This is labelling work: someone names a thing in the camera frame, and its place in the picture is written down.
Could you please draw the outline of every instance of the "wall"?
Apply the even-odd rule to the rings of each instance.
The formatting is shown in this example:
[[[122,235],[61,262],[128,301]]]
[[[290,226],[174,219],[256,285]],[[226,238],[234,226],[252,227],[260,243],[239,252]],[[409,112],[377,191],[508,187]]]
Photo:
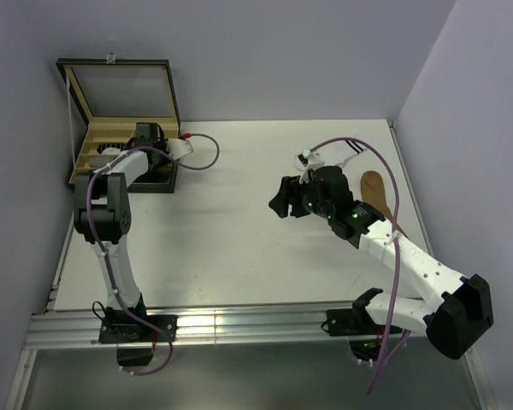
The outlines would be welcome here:
[[[458,0],[398,118],[433,248],[492,287],[481,354],[513,409],[513,0]]]
[[[168,58],[183,120],[396,118],[454,0],[18,0],[57,57]]]
[[[17,3],[0,0],[0,408],[72,212],[67,109],[51,74]]]

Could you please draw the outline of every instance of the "gray floor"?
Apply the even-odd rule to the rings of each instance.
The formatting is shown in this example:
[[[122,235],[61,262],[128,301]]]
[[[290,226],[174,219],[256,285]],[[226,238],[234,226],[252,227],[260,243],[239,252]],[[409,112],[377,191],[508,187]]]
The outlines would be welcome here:
[[[43,351],[25,409],[475,409],[464,360],[437,353],[424,338],[410,345],[365,394],[371,372],[346,341],[179,347],[167,370],[130,378],[113,349]]]

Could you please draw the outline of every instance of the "open box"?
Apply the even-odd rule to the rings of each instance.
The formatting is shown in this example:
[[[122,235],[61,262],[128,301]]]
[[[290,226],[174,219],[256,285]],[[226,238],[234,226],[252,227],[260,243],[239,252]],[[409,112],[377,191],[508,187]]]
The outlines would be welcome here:
[[[180,129],[171,70],[167,60],[68,59],[56,63],[87,129],[68,183],[99,168],[98,157],[108,147],[122,148],[137,122],[156,122],[165,138]],[[130,192],[174,192],[177,163],[138,177]]]

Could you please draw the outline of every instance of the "open lid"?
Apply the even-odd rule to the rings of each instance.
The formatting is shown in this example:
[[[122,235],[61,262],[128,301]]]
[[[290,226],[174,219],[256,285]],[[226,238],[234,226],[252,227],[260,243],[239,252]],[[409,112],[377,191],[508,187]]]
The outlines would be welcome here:
[[[56,63],[84,122],[157,122],[179,129],[167,60],[68,59]]]

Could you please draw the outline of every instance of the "white cord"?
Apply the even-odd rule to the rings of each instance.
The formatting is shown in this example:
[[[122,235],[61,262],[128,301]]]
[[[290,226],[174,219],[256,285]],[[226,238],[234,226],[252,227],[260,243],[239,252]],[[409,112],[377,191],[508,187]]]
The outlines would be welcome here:
[[[70,105],[70,79],[67,76],[68,127],[70,129],[70,149],[72,152],[72,168],[76,168],[76,152],[74,149],[74,129],[72,127],[72,108]]]

